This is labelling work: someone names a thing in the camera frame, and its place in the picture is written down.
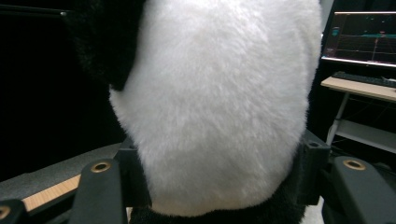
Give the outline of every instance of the panda ear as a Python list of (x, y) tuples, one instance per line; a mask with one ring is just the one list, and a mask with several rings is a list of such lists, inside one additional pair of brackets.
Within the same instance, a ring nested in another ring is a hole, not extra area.
[(145, 0), (77, 0), (64, 17), (82, 68), (122, 91), (134, 65)]

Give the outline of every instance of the wooden shelf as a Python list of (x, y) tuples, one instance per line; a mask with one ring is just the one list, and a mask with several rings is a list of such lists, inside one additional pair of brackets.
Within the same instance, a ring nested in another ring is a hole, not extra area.
[(396, 133), (389, 133), (342, 119), (335, 134), (371, 147), (378, 147), (388, 152), (396, 153)]
[(25, 204), (26, 210), (31, 211), (44, 203), (48, 203), (67, 192), (76, 189), (78, 187), (80, 175), (76, 175), (70, 179), (65, 180), (62, 183), (59, 183), (55, 186), (52, 186), (48, 189), (44, 189), (32, 196), (29, 196), (22, 201)]

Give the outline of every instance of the monitor screen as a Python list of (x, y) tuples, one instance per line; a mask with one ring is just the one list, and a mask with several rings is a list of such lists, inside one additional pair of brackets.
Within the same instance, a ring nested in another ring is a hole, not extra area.
[(396, 68), (396, 11), (334, 12), (321, 59)]

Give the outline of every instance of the stuffed panda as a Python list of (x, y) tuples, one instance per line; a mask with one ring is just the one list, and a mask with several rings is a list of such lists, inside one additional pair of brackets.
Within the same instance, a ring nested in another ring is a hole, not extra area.
[(152, 206), (131, 223), (301, 222), (318, 0), (85, 0), (66, 22), (138, 147)]

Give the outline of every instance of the brass insert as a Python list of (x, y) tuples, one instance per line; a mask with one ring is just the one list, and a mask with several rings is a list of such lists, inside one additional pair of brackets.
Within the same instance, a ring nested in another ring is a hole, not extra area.
[(108, 169), (110, 169), (111, 164), (107, 161), (101, 161), (96, 163), (91, 167), (91, 171), (94, 173), (102, 173)]
[(0, 220), (7, 217), (10, 212), (11, 209), (8, 206), (0, 206)]
[(366, 166), (363, 163), (359, 162), (359, 161), (346, 160), (346, 161), (344, 161), (344, 165), (347, 168), (350, 168), (352, 170), (363, 171), (363, 170), (366, 169)]

